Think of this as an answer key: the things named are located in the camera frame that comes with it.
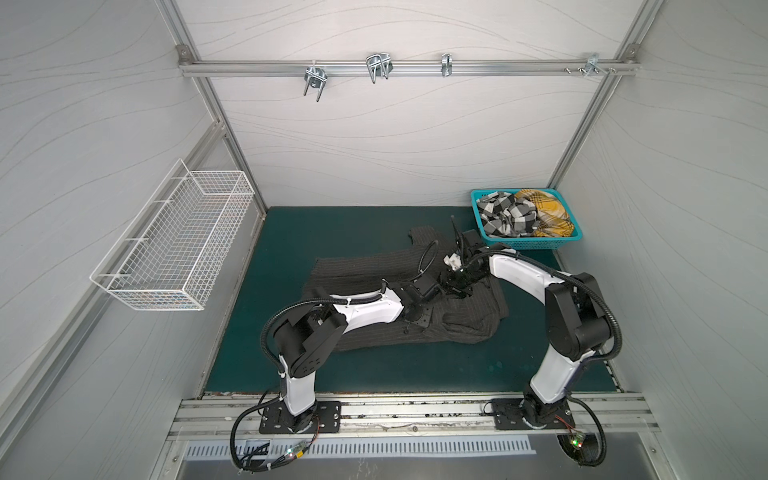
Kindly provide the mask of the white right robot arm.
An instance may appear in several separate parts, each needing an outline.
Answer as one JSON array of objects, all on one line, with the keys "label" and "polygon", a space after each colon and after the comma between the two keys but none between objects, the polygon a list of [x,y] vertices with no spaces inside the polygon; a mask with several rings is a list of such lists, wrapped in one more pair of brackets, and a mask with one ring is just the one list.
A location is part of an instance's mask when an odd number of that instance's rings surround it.
[{"label": "white right robot arm", "polygon": [[622,350],[621,327],[590,274],[569,274],[513,249],[452,253],[444,263],[449,268],[446,286],[455,292],[491,275],[543,304],[548,349],[520,404],[523,418],[535,428],[563,406],[584,365],[611,360]]}]

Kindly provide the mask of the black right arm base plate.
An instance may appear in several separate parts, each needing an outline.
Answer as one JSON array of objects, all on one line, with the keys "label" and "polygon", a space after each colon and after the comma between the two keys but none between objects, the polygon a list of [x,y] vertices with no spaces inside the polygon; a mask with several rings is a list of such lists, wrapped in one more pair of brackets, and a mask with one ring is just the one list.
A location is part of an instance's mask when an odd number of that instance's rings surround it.
[{"label": "black right arm base plate", "polygon": [[533,397],[492,399],[490,406],[496,430],[567,430],[575,426],[565,399],[551,404]]}]

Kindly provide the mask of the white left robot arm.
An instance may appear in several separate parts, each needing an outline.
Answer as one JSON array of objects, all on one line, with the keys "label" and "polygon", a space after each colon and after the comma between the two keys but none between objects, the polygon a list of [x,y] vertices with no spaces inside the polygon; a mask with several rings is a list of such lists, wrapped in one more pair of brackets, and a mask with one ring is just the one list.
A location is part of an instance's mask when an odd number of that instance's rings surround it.
[{"label": "white left robot arm", "polygon": [[260,347],[280,378],[279,405],[303,419],[316,408],[315,374],[346,334],[376,325],[418,323],[441,292],[427,276],[401,282],[384,280],[378,289],[310,297],[274,314],[260,334]]}]

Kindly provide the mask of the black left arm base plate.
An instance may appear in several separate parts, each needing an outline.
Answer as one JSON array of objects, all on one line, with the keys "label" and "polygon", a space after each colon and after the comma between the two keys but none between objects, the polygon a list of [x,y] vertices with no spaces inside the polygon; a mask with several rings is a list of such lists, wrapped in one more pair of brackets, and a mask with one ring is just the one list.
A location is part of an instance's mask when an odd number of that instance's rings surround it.
[{"label": "black left arm base plate", "polygon": [[262,411],[260,434],[338,433],[341,422],[339,401],[316,401],[308,410],[292,414],[284,401]]}]

